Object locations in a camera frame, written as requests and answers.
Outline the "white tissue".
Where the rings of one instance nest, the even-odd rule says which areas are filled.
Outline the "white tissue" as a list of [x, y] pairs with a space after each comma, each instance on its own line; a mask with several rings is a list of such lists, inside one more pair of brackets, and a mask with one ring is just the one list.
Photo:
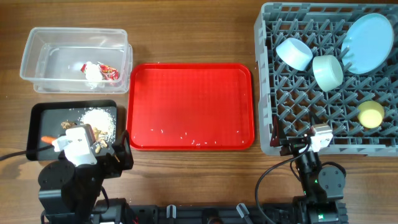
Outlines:
[[98, 64], [86, 62], [82, 66], [81, 72], [85, 74], [85, 78], [88, 80], [86, 85], [91, 89], [104, 87], [103, 75]]

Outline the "yellow cup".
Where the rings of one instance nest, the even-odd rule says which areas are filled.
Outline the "yellow cup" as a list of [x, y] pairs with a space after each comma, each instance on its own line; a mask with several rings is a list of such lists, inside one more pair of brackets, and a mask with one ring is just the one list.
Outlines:
[[365, 101], [358, 106], [358, 110], [358, 120], [365, 128], [376, 128], [384, 119], [384, 108], [376, 101]]

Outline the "red snack wrapper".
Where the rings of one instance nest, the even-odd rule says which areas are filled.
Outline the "red snack wrapper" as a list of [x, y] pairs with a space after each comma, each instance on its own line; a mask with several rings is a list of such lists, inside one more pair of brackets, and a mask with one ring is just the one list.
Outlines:
[[99, 65], [100, 72], [105, 80], [117, 80], [119, 78], [119, 71], [109, 65]]

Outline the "food scraps with rice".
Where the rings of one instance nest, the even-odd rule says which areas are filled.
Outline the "food scraps with rice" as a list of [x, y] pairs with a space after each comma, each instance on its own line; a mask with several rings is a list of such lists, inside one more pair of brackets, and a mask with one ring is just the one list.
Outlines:
[[93, 150], [99, 154], [102, 149], [110, 149], [116, 138], [116, 117], [109, 108], [88, 108], [80, 117], [81, 124], [89, 124], [95, 136]]

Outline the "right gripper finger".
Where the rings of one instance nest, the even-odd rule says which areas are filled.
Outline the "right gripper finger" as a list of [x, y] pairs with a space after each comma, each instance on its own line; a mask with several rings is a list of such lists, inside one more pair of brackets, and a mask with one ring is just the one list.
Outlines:
[[309, 111], [309, 118], [310, 118], [310, 124], [312, 126], [316, 124], [322, 124], [322, 120], [312, 111]]
[[270, 140], [270, 146], [279, 147], [288, 145], [287, 136], [284, 132], [282, 121], [277, 115], [272, 117], [272, 136]]

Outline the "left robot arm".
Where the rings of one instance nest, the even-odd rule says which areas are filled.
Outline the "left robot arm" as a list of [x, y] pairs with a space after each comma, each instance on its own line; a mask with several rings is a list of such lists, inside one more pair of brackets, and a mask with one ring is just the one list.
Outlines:
[[109, 199], [105, 179], [118, 178], [134, 161], [128, 131], [112, 143], [114, 155], [99, 157], [95, 165], [75, 166], [66, 158], [45, 166], [39, 174], [42, 223], [138, 223], [124, 198]]

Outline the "light blue bowl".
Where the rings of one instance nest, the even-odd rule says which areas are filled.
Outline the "light blue bowl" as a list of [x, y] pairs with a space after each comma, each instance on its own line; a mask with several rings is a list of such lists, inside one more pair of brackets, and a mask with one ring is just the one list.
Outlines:
[[277, 55], [290, 67], [304, 71], [313, 58], [312, 51], [301, 40], [288, 38], [276, 47]]

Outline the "light blue plate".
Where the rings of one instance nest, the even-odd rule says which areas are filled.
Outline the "light blue plate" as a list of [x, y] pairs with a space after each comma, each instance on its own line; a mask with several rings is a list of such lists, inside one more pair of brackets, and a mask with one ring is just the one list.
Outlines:
[[347, 31], [341, 45], [346, 50], [341, 61], [354, 74], [368, 73], [385, 61], [394, 42], [393, 26], [382, 14], [367, 14], [358, 19]]

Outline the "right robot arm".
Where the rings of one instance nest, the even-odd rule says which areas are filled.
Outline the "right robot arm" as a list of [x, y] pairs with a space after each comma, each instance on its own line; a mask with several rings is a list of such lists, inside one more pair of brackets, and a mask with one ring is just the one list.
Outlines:
[[277, 115], [272, 117], [271, 146], [280, 146], [281, 156], [293, 156], [304, 195], [292, 201], [294, 223], [348, 223], [346, 205], [341, 203], [346, 183], [345, 169], [335, 162], [320, 161], [318, 152], [329, 146], [333, 131], [309, 112], [309, 133], [288, 138]]

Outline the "mint green bowl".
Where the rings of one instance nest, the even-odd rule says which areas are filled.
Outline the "mint green bowl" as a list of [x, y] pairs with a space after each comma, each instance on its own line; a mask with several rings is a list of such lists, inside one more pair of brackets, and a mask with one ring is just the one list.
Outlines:
[[342, 67], [333, 55], [314, 57], [312, 68], [317, 85], [322, 91], [333, 90], [343, 82]]

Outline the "orange carrot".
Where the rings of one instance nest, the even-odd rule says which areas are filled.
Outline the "orange carrot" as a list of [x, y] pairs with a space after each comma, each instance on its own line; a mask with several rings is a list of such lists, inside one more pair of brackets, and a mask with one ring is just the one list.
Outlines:
[[52, 137], [52, 136], [42, 136], [42, 137], [41, 137], [41, 141], [44, 142], [44, 143], [46, 143], [46, 144], [49, 144], [49, 145], [52, 145], [53, 142], [54, 142], [56, 139], [57, 139], [57, 138]]

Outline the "brown mushroom piece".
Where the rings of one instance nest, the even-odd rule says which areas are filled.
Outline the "brown mushroom piece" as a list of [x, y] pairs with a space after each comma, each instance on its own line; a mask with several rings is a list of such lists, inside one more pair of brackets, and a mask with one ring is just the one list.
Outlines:
[[69, 128], [72, 128], [74, 126], [76, 126], [76, 123], [73, 122], [73, 121], [62, 121], [61, 122], [61, 127], [63, 129], [69, 129]]

